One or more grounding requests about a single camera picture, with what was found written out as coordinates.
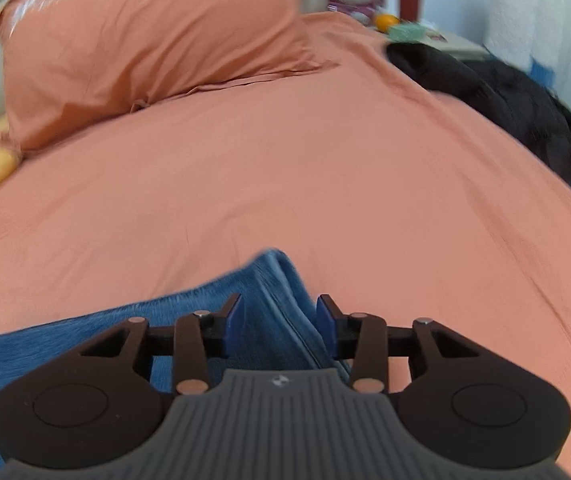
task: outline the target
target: ribbed gray surface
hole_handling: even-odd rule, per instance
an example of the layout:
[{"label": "ribbed gray surface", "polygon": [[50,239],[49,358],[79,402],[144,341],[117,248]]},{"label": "ribbed gray surface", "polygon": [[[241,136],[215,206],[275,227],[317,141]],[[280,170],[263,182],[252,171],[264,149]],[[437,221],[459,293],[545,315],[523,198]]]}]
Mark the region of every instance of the ribbed gray surface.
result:
[{"label": "ribbed gray surface", "polygon": [[0,480],[568,480],[552,460],[492,472],[435,455],[383,396],[357,394],[335,370],[229,370],[203,396],[179,397],[139,449],[96,468],[10,462]]}]

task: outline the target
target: metal pin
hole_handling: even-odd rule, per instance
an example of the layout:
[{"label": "metal pin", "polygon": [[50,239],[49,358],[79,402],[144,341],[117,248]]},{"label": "metal pin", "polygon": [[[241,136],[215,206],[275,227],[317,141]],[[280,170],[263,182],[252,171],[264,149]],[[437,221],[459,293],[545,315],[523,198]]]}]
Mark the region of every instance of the metal pin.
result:
[{"label": "metal pin", "polygon": [[181,395],[201,395],[206,393],[209,388],[207,383],[200,379],[186,379],[176,385],[176,390]]},{"label": "metal pin", "polygon": [[383,388],[385,388],[385,384],[378,379],[370,377],[357,379],[354,384],[352,384],[352,389],[360,394],[380,394]]}]

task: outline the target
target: blue jeans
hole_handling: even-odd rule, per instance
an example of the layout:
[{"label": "blue jeans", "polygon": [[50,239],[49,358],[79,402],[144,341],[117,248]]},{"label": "blue jeans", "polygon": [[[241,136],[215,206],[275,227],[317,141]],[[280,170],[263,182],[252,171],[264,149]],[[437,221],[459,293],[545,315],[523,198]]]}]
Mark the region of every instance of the blue jeans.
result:
[{"label": "blue jeans", "polygon": [[[218,310],[233,292],[240,292],[245,302],[243,338],[229,359],[208,362],[214,383],[220,381],[225,368],[337,367],[347,378],[347,370],[332,361],[314,328],[315,304],[293,264],[285,254],[270,250],[246,267],[192,290],[0,335],[0,389],[123,319],[144,316],[151,326],[172,325],[177,317],[195,310]],[[170,380],[171,357],[155,358],[150,382],[169,392]]]}]

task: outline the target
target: orange bedsheet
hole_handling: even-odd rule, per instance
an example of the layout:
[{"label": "orange bedsheet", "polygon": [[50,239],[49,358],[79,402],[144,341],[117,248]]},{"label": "orange bedsheet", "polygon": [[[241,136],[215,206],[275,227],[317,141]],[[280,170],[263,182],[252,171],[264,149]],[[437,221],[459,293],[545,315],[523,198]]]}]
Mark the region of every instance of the orange bedsheet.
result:
[{"label": "orange bedsheet", "polygon": [[2,185],[0,332],[198,285],[274,246],[311,295],[390,324],[433,317],[571,403],[571,190],[412,83],[376,33],[305,20],[339,66],[99,124]]}]

